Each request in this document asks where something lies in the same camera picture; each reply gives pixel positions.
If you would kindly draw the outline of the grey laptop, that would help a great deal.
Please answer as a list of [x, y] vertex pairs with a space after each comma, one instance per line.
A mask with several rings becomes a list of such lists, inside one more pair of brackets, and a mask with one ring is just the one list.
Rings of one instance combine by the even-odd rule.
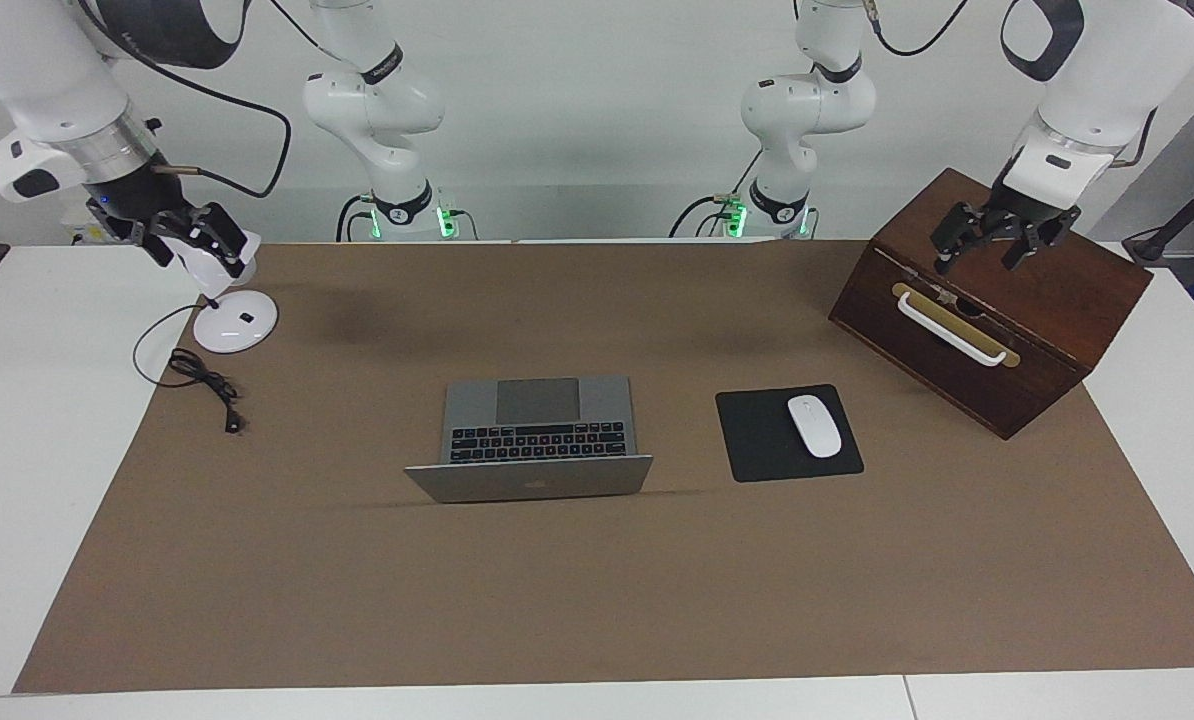
[[457, 381], [447, 387], [441, 462], [405, 474], [438, 503], [555, 500], [641, 492], [629, 379]]

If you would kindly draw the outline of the black mouse pad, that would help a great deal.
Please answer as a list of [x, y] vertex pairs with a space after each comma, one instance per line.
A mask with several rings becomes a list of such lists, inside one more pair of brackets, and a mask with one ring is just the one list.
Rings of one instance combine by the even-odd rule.
[[[817, 457], [804, 443], [788, 404], [798, 396], [824, 402], [838, 453]], [[731, 475], [739, 484], [861, 474], [864, 461], [838, 388], [831, 384], [721, 392], [715, 396]]]

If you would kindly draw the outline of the white computer mouse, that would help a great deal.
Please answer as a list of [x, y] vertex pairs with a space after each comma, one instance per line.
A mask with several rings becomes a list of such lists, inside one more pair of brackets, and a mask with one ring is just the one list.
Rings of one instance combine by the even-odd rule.
[[827, 405], [816, 395], [790, 396], [786, 401], [798, 436], [807, 453], [816, 459], [827, 459], [841, 454], [843, 439]]

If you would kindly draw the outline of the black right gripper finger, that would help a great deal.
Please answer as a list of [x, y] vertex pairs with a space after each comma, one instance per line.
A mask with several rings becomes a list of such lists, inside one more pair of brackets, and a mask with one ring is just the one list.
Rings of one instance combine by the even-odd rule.
[[221, 250], [213, 250], [209, 246], [198, 247], [195, 240], [186, 241], [172, 234], [152, 233], [146, 236], [146, 244], [166, 247], [184, 265], [186, 272], [196, 278], [239, 279], [242, 273], [242, 260], [226, 258]]
[[219, 202], [208, 202], [196, 210], [196, 241], [217, 258], [240, 259], [246, 236]]

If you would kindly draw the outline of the white desk lamp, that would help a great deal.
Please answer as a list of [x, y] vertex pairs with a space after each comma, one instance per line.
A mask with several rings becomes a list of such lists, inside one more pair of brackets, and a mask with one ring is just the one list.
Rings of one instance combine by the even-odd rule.
[[245, 230], [239, 279], [196, 278], [209, 302], [193, 322], [193, 338], [213, 353], [236, 353], [258, 345], [272, 333], [281, 310], [267, 293], [241, 290], [256, 273], [256, 256], [261, 245], [258, 233]]

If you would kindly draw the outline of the black stand leg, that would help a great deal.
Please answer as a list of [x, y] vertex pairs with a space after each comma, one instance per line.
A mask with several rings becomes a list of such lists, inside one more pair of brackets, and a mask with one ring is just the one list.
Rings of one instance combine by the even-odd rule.
[[1192, 222], [1194, 222], [1194, 196], [1164, 224], [1124, 238], [1121, 244], [1132, 261], [1140, 265], [1156, 263], [1161, 260], [1161, 256], [1174, 238]]

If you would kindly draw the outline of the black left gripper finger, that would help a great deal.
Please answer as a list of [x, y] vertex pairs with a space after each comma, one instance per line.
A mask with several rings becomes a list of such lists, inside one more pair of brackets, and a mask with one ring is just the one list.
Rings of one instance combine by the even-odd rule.
[[980, 219], [981, 213], [975, 211], [967, 202], [958, 202], [940, 220], [933, 230], [933, 246], [936, 251], [934, 266], [937, 273], [949, 273], [964, 252], [981, 250], [987, 244], [978, 227]]
[[1014, 233], [1013, 244], [1001, 258], [1007, 270], [1017, 269], [1026, 258], [1035, 256], [1042, 247], [1057, 245], [1065, 236], [1064, 224], [1023, 224]]

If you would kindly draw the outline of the dark brown wooden box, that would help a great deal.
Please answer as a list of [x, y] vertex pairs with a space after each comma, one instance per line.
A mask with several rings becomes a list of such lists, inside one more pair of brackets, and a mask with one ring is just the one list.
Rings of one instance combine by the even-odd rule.
[[[970, 250], [937, 273], [931, 233], [959, 201], [987, 187], [943, 170], [870, 238], [830, 310], [831, 322], [918, 379], [1003, 439], [1018, 433], [1103, 359], [1151, 282], [1149, 270], [1071, 233], [1007, 270], [1007, 242]], [[987, 368], [899, 314], [905, 283], [954, 310], [1021, 357]]]

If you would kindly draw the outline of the brown table mat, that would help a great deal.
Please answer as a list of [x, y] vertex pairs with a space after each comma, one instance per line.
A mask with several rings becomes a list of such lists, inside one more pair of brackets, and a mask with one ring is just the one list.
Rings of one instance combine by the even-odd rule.
[[[277, 245], [260, 346], [156, 390], [17, 693], [1194, 666], [1087, 393], [1009, 441], [827, 320], [857, 242]], [[442, 505], [458, 379], [624, 374], [638, 496]], [[861, 474], [739, 484], [715, 396], [831, 384]]]

